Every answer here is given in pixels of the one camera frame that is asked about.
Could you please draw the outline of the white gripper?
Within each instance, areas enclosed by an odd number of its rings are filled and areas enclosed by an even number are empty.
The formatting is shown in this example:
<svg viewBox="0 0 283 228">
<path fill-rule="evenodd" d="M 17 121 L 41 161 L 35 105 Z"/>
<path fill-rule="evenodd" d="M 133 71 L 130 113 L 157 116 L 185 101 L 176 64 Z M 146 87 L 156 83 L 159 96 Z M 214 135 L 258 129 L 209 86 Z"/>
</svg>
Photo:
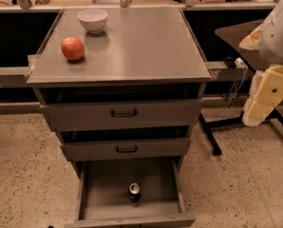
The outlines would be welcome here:
<svg viewBox="0 0 283 228">
<path fill-rule="evenodd" d="M 247 50 L 259 50 L 262 25 L 255 28 L 240 43 Z M 271 65 L 265 71 L 258 70 L 251 83 L 249 98 L 243 107 L 242 122 L 247 126 L 258 126 L 272 112 L 273 107 L 283 101 L 283 65 Z"/>
</svg>

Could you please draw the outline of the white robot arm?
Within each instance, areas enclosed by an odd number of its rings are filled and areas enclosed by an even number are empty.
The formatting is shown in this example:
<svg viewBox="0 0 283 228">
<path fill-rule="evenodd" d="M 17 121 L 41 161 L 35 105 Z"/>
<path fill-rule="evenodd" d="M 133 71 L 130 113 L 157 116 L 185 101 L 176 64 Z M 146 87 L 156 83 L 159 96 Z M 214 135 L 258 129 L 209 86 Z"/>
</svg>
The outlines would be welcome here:
<svg viewBox="0 0 283 228">
<path fill-rule="evenodd" d="M 255 73 L 250 97 L 243 108 L 244 124 L 258 126 L 283 101 L 283 0 L 240 42 L 239 47 L 258 50 L 260 57 L 270 63 L 265 71 Z"/>
</svg>

